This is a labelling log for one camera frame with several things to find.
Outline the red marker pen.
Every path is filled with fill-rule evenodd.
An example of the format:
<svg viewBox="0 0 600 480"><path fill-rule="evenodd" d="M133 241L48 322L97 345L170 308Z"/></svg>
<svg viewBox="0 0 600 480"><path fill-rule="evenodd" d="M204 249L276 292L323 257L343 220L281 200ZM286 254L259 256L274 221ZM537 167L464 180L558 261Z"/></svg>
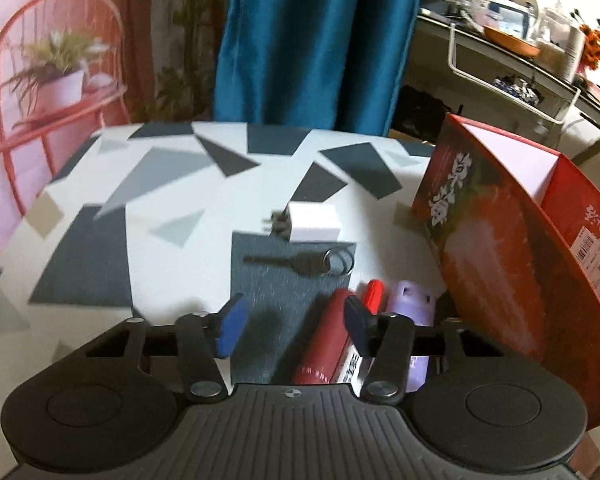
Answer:
<svg viewBox="0 0 600 480"><path fill-rule="evenodd" d="M381 280L370 280L365 287L362 303L371 314L378 314L385 303L386 288Z"/></svg>

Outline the teal blue curtain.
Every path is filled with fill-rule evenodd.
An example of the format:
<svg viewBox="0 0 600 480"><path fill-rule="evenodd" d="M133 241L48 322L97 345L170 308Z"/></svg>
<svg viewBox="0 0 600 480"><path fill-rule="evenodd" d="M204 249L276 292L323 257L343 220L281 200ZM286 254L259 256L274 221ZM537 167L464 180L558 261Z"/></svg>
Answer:
<svg viewBox="0 0 600 480"><path fill-rule="evenodd" d="M384 136L419 0L228 0L218 122Z"/></svg>

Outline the orange shallow bowl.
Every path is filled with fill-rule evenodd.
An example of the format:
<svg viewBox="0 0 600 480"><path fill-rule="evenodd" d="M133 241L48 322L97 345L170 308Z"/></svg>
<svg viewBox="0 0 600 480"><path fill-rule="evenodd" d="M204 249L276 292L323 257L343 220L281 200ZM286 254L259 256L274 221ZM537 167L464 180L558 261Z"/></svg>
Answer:
<svg viewBox="0 0 600 480"><path fill-rule="evenodd" d="M540 53L540 49L533 44L490 26L483 27L483 35L487 40L523 58L536 58Z"/></svg>

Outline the potted green plant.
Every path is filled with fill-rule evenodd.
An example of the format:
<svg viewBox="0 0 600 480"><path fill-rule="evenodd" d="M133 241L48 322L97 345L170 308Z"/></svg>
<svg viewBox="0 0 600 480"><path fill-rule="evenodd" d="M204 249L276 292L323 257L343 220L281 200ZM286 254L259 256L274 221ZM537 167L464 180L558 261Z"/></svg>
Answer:
<svg viewBox="0 0 600 480"><path fill-rule="evenodd" d="M23 68L2 86L33 101L33 92L58 79L84 72L110 50L110 44L86 30L50 30L38 41L20 44Z"/></svg>

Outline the red strawberry cardboard box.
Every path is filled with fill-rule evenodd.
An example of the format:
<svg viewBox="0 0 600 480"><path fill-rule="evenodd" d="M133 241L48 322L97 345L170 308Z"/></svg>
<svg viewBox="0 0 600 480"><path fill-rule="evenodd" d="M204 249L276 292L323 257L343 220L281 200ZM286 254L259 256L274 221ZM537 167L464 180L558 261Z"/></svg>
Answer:
<svg viewBox="0 0 600 480"><path fill-rule="evenodd" d="M600 426L600 191L564 154L456 115L412 205L461 318L569 382Z"/></svg>

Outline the white power adapter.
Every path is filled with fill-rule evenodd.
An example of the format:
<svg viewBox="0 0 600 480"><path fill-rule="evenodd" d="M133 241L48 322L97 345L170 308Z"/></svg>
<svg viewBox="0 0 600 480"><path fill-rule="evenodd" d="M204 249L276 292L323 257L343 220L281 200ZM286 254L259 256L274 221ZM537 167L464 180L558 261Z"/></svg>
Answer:
<svg viewBox="0 0 600 480"><path fill-rule="evenodd" d="M326 203L289 202L271 214L271 235L291 243L328 243L340 237L337 209Z"/></svg>

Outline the red metal chair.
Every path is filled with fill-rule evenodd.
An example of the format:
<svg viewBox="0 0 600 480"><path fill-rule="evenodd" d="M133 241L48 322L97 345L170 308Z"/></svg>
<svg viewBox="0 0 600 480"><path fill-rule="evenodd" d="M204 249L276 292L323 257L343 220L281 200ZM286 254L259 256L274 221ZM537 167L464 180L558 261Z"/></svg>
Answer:
<svg viewBox="0 0 600 480"><path fill-rule="evenodd" d="M59 170L50 136L91 118L127 124L124 30L112 0L30 0L0 31L0 159L18 210L15 151L38 142Z"/></svg>

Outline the lilac plastic case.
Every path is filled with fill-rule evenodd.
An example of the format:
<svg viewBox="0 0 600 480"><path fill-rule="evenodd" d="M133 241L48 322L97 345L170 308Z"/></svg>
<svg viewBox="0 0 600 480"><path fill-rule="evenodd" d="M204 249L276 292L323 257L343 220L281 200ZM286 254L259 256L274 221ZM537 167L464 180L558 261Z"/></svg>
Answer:
<svg viewBox="0 0 600 480"><path fill-rule="evenodd" d="M389 294L386 310L410 318L417 326L433 326L436 313L436 297L426 287L400 281ZM417 391L425 382L428 373L428 356L412 356L405 391Z"/></svg>

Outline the orange flower bouquet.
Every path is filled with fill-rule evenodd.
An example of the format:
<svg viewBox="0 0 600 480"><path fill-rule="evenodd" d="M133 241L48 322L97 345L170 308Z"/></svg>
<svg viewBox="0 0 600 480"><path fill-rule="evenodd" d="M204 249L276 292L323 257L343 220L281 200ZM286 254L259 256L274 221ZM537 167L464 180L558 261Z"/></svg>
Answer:
<svg viewBox="0 0 600 480"><path fill-rule="evenodd" d="M571 17L578 22L581 32L584 33L584 47L581 56L581 65L587 70L597 70L600 67L600 18L590 26L578 9L570 13Z"/></svg>

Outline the white spray can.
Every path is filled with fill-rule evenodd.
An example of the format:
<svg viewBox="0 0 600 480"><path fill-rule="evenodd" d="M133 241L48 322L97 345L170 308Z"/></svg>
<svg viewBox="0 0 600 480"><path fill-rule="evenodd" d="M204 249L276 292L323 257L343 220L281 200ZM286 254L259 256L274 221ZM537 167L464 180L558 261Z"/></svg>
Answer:
<svg viewBox="0 0 600 480"><path fill-rule="evenodd" d="M562 67L560 68L559 73L559 77L567 84L571 84L574 76L576 76L581 62L585 40L585 33L582 32L580 27L572 25L565 45Z"/></svg>

